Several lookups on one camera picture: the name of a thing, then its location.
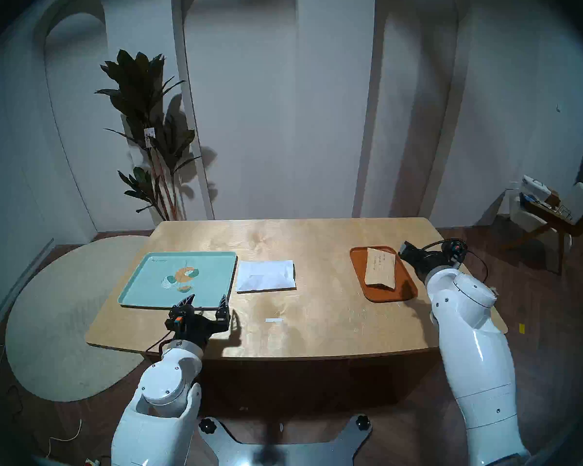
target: black knob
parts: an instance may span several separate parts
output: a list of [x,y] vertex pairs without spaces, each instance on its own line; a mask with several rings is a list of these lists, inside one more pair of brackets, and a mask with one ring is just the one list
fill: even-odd
[[356,418],[356,426],[358,426],[361,431],[366,431],[369,429],[369,426],[371,426],[371,423],[367,416],[359,416]]
[[205,434],[212,434],[216,430],[216,423],[210,418],[206,417],[205,419],[201,420],[199,427]]

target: potted plant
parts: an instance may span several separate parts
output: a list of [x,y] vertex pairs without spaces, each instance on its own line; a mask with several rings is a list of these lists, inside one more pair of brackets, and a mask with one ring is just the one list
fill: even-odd
[[[195,139],[194,130],[187,130],[178,136],[174,118],[166,116],[162,120],[153,116],[154,108],[164,95],[185,81],[180,80],[167,87],[174,76],[162,82],[164,61],[163,55],[149,60],[144,53],[138,53],[136,58],[132,58],[125,50],[119,50],[116,62],[106,61],[105,65],[100,65],[117,83],[118,89],[97,90],[95,93],[110,97],[112,105],[125,116],[131,136],[112,129],[106,130],[118,133],[140,147],[149,161],[150,171],[134,167],[133,175],[128,176],[118,171],[121,180],[131,188],[125,194],[149,204],[138,209],[138,213],[153,207],[163,220],[177,220],[179,215],[175,175],[182,167],[199,157],[182,160],[183,155],[189,152],[190,143]],[[150,133],[151,129],[155,131],[155,135]],[[167,175],[170,178],[172,196],[166,182]]]

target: tray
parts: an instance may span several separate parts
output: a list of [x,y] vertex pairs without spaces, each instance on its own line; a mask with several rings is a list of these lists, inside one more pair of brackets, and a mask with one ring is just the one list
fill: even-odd
[[408,270],[406,270],[406,267],[402,263],[401,258],[397,255],[397,252],[386,245],[371,245],[370,249],[379,249],[395,254],[395,290],[382,285],[365,284],[367,247],[354,247],[353,249],[350,249],[350,259],[352,260],[354,271],[359,279],[360,288],[363,290],[365,297],[371,302],[407,301],[417,297],[417,286],[411,279]]
[[170,309],[190,294],[193,306],[218,307],[229,296],[235,252],[150,252],[119,295],[123,307]]

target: baseboard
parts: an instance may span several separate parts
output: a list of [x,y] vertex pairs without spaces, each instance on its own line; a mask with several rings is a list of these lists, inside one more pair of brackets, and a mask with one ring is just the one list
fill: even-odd
[[42,248],[41,252],[39,252],[36,257],[28,264],[28,267],[22,272],[19,278],[13,284],[13,287],[9,289],[7,295],[0,303],[0,323],[4,319],[5,314],[11,308],[11,306],[15,303],[15,299],[20,294],[22,289],[25,285],[30,281],[33,274],[35,273],[36,269],[41,265],[42,261],[50,254],[54,247],[54,239],[50,240],[45,246]]

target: white envelope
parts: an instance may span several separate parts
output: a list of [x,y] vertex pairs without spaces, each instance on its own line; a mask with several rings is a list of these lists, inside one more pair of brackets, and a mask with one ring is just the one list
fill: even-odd
[[236,292],[293,289],[295,287],[292,260],[266,262],[240,260],[238,263]]

